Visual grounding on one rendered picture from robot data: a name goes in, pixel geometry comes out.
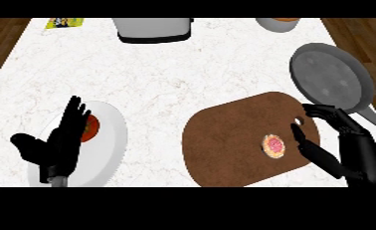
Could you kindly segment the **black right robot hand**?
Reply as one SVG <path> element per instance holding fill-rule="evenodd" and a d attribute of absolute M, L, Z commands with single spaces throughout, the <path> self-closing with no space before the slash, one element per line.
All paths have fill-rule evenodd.
<path fill-rule="evenodd" d="M 306 115 L 322 118 L 338 131 L 340 156 L 307 139 L 300 126 L 291 130 L 301 155 L 337 178 L 345 178 L 350 187 L 376 188 L 376 140 L 372 133 L 335 106 L 304 104 Z"/>

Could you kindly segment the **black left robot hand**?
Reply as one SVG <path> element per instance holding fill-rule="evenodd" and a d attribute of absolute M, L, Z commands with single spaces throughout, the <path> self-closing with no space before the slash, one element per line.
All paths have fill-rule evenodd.
<path fill-rule="evenodd" d="M 39 166 L 40 182 L 51 183 L 52 178 L 74 173 L 79 163 L 82 136 L 92 111 L 86 109 L 82 98 L 71 96 L 59 126 L 52 130 L 48 140 L 28 133 L 15 133 L 11 142 L 21 157 Z"/>

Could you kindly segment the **pink frosted cupcake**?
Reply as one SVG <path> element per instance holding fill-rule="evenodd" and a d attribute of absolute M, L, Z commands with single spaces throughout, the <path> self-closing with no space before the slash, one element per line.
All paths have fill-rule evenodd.
<path fill-rule="evenodd" d="M 269 134 L 263 139 L 261 149 L 270 158 L 281 158 L 285 155 L 285 143 L 282 138 L 275 134 Z"/>

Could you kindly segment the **grey frying pan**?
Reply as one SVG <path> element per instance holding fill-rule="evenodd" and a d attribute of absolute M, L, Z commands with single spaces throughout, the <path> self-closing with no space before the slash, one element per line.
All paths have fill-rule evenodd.
<path fill-rule="evenodd" d="M 371 108 L 373 80 L 348 52 L 323 43 L 303 45 L 289 60 L 289 73 L 298 90 L 315 104 L 337 106 L 376 125 L 376 112 Z"/>

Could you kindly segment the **brown wooden cutting board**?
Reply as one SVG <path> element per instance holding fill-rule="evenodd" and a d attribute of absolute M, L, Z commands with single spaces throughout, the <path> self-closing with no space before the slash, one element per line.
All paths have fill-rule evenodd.
<path fill-rule="evenodd" d="M 269 92 L 201 110 L 183 132 L 189 175 L 201 186 L 247 186 L 309 164 L 298 151 L 291 124 L 313 142 L 320 141 L 316 123 L 301 102 L 288 94 Z M 285 155 L 270 158 L 261 149 L 269 134 L 285 143 Z"/>

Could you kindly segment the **red tomato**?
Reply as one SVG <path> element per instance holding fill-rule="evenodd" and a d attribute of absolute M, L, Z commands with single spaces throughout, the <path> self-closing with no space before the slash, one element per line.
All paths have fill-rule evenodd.
<path fill-rule="evenodd" d="M 95 136 L 99 133 L 99 129 L 101 129 L 99 119 L 93 115 L 89 115 L 86 129 L 82 136 L 82 142 L 87 142 L 90 139 L 95 138 Z"/>

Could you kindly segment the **white round plate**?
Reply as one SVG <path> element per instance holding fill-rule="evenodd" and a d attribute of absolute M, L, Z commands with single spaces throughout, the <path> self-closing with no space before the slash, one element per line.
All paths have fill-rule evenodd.
<path fill-rule="evenodd" d="M 127 151 L 129 128 L 120 110 L 105 102 L 86 102 L 86 106 L 99 121 L 99 131 L 82 143 L 77 168 L 68 178 L 70 187 L 105 186 Z"/>

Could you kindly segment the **yellow packet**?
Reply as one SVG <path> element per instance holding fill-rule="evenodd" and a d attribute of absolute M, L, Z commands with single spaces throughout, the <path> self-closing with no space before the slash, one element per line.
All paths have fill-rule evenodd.
<path fill-rule="evenodd" d="M 80 27 L 84 23 L 83 18 L 52 18 L 48 22 L 46 28 L 70 28 L 70 27 Z"/>

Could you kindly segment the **grey cup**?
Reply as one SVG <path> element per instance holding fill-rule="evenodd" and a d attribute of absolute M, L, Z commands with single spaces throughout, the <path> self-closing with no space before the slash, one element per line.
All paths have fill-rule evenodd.
<path fill-rule="evenodd" d="M 300 22 L 300 19 L 298 18 L 292 18 L 292 19 L 257 18 L 256 21 L 258 25 L 267 31 L 272 31 L 276 33 L 285 33 L 295 28 Z"/>

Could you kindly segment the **white and black appliance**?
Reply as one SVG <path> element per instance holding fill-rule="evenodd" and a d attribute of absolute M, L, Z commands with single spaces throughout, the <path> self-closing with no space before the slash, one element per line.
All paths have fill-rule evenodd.
<path fill-rule="evenodd" d="M 191 37 L 194 18 L 115 18 L 118 37 L 124 43 L 158 44 Z"/>

